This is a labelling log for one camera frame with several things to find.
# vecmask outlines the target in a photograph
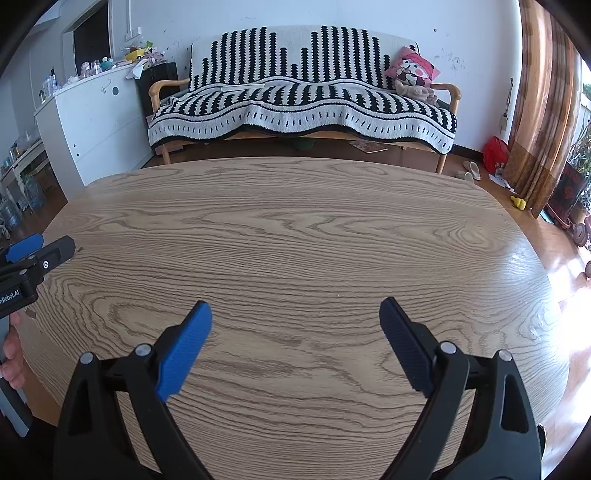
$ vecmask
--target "wood grain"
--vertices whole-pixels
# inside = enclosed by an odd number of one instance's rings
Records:
[[[379,327],[387,296],[465,352],[509,349],[536,419],[564,391],[545,271],[465,181],[315,158],[175,164],[91,184],[46,241],[64,234],[77,253],[21,329],[33,371],[61,401],[81,352],[126,355],[208,301],[212,332],[169,406],[217,480],[380,477],[424,405]]]

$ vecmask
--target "black and white blanket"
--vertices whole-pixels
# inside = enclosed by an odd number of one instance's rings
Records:
[[[396,95],[384,75],[400,48],[412,45],[393,35],[309,25],[253,28],[198,42],[189,92],[154,115],[150,143],[213,140],[244,128],[292,135],[328,129],[377,141],[419,140],[448,153],[456,117]]]

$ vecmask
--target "clutter on cabinet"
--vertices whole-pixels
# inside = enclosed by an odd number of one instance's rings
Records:
[[[126,67],[127,65],[132,65],[133,62],[131,60],[120,60],[117,64],[113,67],[118,69],[119,67]]]
[[[98,73],[102,73],[100,69],[100,62],[98,60],[93,60],[90,64],[90,75],[96,75]]]
[[[139,80],[144,70],[166,61],[164,54],[156,50],[156,48],[154,48],[154,44],[150,41],[145,43],[145,47],[137,47],[132,45],[130,47],[123,48],[122,50],[129,50],[129,53],[125,56],[127,60],[138,61],[138,64],[127,75],[127,78],[129,79],[135,78],[136,80]]]
[[[37,134],[35,135],[34,133],[31,133],[29,130],[25,131],[25,134],[21,135],[17,139],[18,155],[20,156],[23,153],[25,153],[29,148],[33,146],[33,144],[37,140],[39,140],[39,138],[39,132],[37,132]]]
[[[43,89],[39,91],[41,103],[49,100],[56,91],[61,89],[61,85],[57,82],[56,72],[54,69],[51,69],[51,73],[49,77],[43,81],[42,87]]]
[[[68,78],[68,81],[64,84],[64,87],[68,86],[68,85],[73,85],[76,82],[79,82],[80,78],[79,77],[74,77],[71,76],[70,78]]]
[[[14,142],[8,151],[8,157],[10,157],[11,163],[15,163],[18,158],[17,143]]]
[[[88,78],[90,76],[90,63],[88,63],[87,61],[84,62],[80,70],[80,80]]]
[[[103,72],[110,70],[113,67],[113,59],[108,59],[107,57],[103,57],[103,61],[100,63],[100,69]]]

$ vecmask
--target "potted plant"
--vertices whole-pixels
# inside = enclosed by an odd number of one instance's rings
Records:
[[[583,128],[569,152],[558,185],[548,201],[549,211],[560,223],[568,228],[569,215],[580,202],[575,220],[584,219],[591,202],[591,122]]]

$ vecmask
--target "cartoon pillow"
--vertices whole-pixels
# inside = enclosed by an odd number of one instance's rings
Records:
[[[417,52],[402,47],[398,60],[386,70],[386,76],[398,79],[405,85],[429,87],[441,72]]]

